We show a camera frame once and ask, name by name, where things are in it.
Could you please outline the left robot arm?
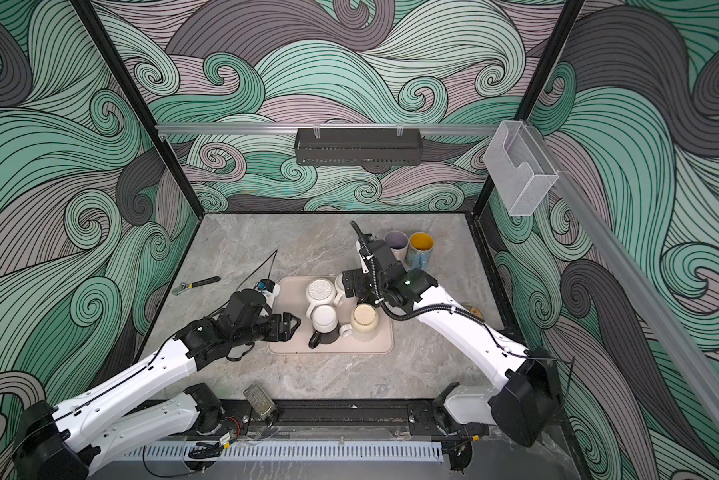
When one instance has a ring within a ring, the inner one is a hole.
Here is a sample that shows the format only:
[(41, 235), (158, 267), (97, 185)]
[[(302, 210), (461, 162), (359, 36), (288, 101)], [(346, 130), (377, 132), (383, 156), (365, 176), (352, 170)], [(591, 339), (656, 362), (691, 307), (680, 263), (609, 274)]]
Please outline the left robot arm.
[(86, 479), (119, 455), (164, 437), (214, 433), (224, 421), (223, 406), (206, 384), (140, 406), (238, 347), (291, 340), (300, 325), (290, 312), (273, 312), (257, 290), (234, 293), (221, 314), (190, 322), (146, 359), (97, 387), (55, 406), (42, 400), (27, 407), (12, 453), (19, 478)]

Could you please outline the black mug white base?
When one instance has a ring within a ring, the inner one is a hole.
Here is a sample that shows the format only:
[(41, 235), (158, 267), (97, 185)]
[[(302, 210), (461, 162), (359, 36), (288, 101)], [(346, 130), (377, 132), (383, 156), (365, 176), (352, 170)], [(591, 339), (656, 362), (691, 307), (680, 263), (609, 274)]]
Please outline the black mug white base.
[(320, 305), (309, 313), (313, 325), (313, 334), (308, 342), (310, 349), (319, 345), (335, 343), (340, 337), (340, 324), (334, 306)]

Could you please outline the blue mug yellow inside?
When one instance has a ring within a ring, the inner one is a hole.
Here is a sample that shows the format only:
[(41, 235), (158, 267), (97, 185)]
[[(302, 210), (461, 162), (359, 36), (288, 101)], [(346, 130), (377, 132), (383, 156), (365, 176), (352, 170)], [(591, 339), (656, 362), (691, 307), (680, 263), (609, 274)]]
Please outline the blue mug yellow inside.
[(409, 238), (409, 247), (405, 254), (405, 262), (409, 269), (419, 268), (427, 270), (431, 261), (431, 254), (435, 247), (435, 240), (425, 232), (417, 232)]

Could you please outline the pink iridescent mug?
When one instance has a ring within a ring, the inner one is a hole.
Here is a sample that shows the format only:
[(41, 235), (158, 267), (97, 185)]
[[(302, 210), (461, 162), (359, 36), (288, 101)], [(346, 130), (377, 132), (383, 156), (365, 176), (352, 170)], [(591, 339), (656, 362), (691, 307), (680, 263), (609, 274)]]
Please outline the pink iridescent mug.
[(395, 259), (405, 263), (407, 258), (407, 250), (409, 249), (409, 236), (403, 231), (393, 230), (385, 234), (385, 243), (391, 248)]

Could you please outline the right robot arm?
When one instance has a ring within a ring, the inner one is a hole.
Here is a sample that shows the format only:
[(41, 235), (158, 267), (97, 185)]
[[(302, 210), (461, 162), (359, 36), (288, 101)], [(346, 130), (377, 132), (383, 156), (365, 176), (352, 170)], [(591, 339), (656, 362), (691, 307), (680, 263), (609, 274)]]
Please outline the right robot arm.
[(391, 320), (417, 320), (465, 354), (491, 385), (449, 386), (435, 404), (441, 429), (493, 425), (531, 447), (563, 405), (557, 361), (489, 327), (461, 306), (429, 273), (407, 269), (391, 247), (365, 233), (356, 242), (361, 266), (343, 274), (347, 296), (367, 300)]

